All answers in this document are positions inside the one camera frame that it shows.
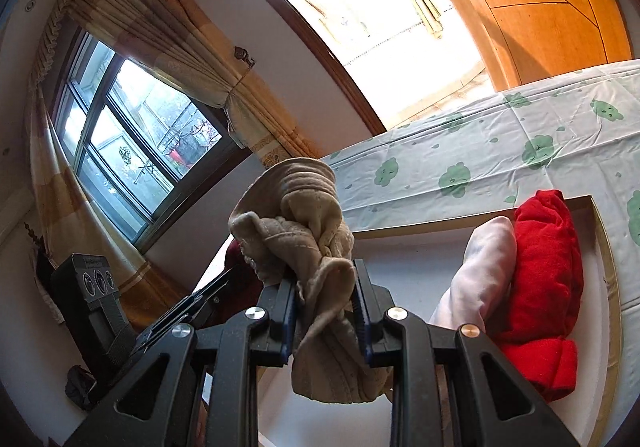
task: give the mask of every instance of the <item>white cloth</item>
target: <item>white cloth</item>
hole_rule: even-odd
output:
[[[279,283],[286,265],[298,279],[293,391],[336,403],[380,396],[389,370],[367,366],[344,312],[356,280],[353,234],[331,168],[312,158],[276,164],[242,196],[229,229],[265,285]]]
[[[430,324],[458,329],[485,322],[507,293],[516,265],[516,237],[509,218],[498,216],[473,231],[463,264],[451,280]]]

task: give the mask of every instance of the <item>window frame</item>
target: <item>window frame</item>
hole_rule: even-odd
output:
[[[223,110],[212,108],[190,98],[191,103],[209,120],[222,138],[182,178],[179,178],[177,173],[162,160],[159,152],[140,134],[139,129],[127,118],[116,100],[110,95],[111,87],[121,66],[127,60],[126,58],[117,52],[113,55],[98,84],[93,100],[87,106],[88,102],[84,100],[74,76],[86,66],[97,43],[98,40],[86,31],[82,29],[76,31],[56,84],[54,97],[56,102],[53,106],[52,119],[56,132],[59,135],[63,135],[64,126],[71,108],[74,102],[78,103],[86,116],[86,120],[84,121],[70,167],[79,178],[79,170],[84,157],[91,157],[94,164],[111,185],[129,202],[136,214],[146,221],[146,226],[142,227],[135,238],[130,240],[133,246],[141,253],[145,253],[198,199],[251,155],[251,151],[247,148],[240,149],[231,139],[226,130],[226,115]],[[91,142],[98,117],[100,117],[105,106],[109,108],[114,118],[122,126],[128,138],[140,148],[152,166],[161,172],[173,186],[158,207],[151,213],[138,200],[137,196],[124,185]]]

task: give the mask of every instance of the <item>window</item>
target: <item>window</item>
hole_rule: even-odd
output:
[[[83,34],[62,81],[56,130],[84,189],[145,251],[239,164],[221,110],[191,100]]]

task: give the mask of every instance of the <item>beige cloth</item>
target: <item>beige cloth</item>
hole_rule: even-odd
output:
[[[279,283],[286,265],[297,276],[293,391],[337,403],[380,396],[388,369],[367,366],[345,315],[356,280],[353,234],[331,168],[312,158],[276,164],[242,196],[229,229],[265,285]]]

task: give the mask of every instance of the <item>tiled floor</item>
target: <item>tiled floor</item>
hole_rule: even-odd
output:
[[[476,77],[471,79],[468,84],[460,88],[460,90],[444,97],[442,100],[439,100],[428,108],[422,110],[420,113],[403,120],[398,124],[398,126],[406,124],[407,122],[413,122],[414,120],[426,119],[427,117],[441,113],[455,112],[462,106],[466,106],[472,101],[487,97],[492,93],[495,93],[494,86],[491,84],[491,80],[489,79],[489,75],[486,70],[483,70],[476,75]]]

